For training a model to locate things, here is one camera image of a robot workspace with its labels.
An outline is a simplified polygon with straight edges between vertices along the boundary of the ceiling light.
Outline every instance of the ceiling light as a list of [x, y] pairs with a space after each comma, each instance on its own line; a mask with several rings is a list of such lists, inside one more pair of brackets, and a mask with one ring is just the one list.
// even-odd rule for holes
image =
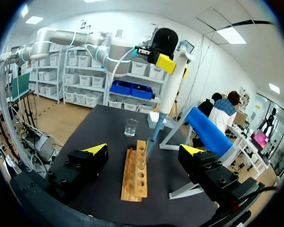
[[22, 10], [21, 10], [21, 16], [22, 16], [22, 18], [25, 18], [25, 17], [27, 16], [27, 14], [28, 14], [28, 6], [27, 6], [27, 4], [25, 4], [25, 5], [23, 6]]
[[33, 24], [33, 25], [35, 25], [35, 24], [38, 24], [41, 20], [43, 20], [42, 17], [35, 17], [35, 16], [32, 16], [30, 19], [28, 19], [28, 20], [26, 21], [26, 23], [27, 23], [27, 24]]
[[246, 44], [246, 41], [233, 27], [221, 29], [217, 32], [230, 44]]
[[274, 92], [280, 94], [280, 88], [277, 87], [276, 85], [269, 84], [269, 87], [270, 87], [270, 89], [271, 89], [272, 91], [274, 91]]
[[95, 2], [95, 1], [106, 1], [106, 0], [84, 0], [84, 1], [87, 3], [90, 3], [90, 2]]

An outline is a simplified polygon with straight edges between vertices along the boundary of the computer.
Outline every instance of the computer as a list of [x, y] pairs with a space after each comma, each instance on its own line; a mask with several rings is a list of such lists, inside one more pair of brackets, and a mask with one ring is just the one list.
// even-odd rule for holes
[[268, 137], [261, 130], [258, 130], [251, 142], [259, 151], [262, 151], [268, 143]]
[[28, 84], [29, 84], [29, 73], [14, 78], [11, 82], [12, 97], [7, 98], [6, 100], [8, 102], [15, 102], [19, 97], [29, 92]]

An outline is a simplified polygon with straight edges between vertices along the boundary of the person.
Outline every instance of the person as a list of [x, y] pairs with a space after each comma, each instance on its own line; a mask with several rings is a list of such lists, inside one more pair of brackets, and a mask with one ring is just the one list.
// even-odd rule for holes
[[204, 102], [202, 102], [198, 109], [205, 114], [206, 117], [209, 117], [210, 112], [213, 109], [213, 104], [218, 101], [219, 99], [222, 99], [222, 95], [220, 93], [214, 93], [212, 96], [212, 99], [206, 99]]
[[209, 115], [209, 120], [211, 120], [223, 134], [225, 134], [225, 131], [235, 120], [237, 114], [235, 106], [239, 103], [240, 95], [236, 91], [230, 92], [227, 99], [220, 99], [214, 103]]
[[[206, 117], [209, 117], [210, 112], [213, 109], [213, 105], [216, 101], [219, 99], [222, 99], [222, 95], [220, 93], [214, 93], [212, 96], [212, 99], [206, 99], [204, 102], [202, 102], [199, 106], [198, 109], [204, 113]], [[194, 138], [193, 139], [193, 147], [194, 148], [200, 148], [203, 147], [204, 144], [202, 143], [200, 138]]]

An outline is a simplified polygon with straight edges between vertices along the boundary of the black table surface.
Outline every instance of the black table surface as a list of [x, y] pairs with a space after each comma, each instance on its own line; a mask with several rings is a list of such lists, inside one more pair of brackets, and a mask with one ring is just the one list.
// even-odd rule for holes
[[[125, 121], [136, 119], [134, 137], [124, 135]], [[217, 209], [205, 193], [169, 200], [173, 192], [190, 180], [178, 161], [178, 152], [159, 149], [170, 132], [161, 130], [147, 163], [148, 197], [142, 202], [121, 201], [121, 189], [127, 149], [136, 148], [137, 140], [147, 140], [153, 133], [147, 114], [97, 105], [68, 138], [56, 157], [52, 170], [63, 165], [67, 154], [75, 149], [107, 143], [109, 160], [95, 182], [89, 183], [69, 206], [106, 221], [136, 225], [172, 224], [194, 227], [208, 221]], [[177, 132], [170, 144], [183, 143]]]

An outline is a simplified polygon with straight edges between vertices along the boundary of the blue foam pad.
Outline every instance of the blue foam pad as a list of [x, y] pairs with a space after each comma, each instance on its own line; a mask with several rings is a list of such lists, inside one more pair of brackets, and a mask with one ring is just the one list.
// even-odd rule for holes
[[186, 119], [208, 150], [222, 157], [232, 146], [230, 140], [197, 107]]

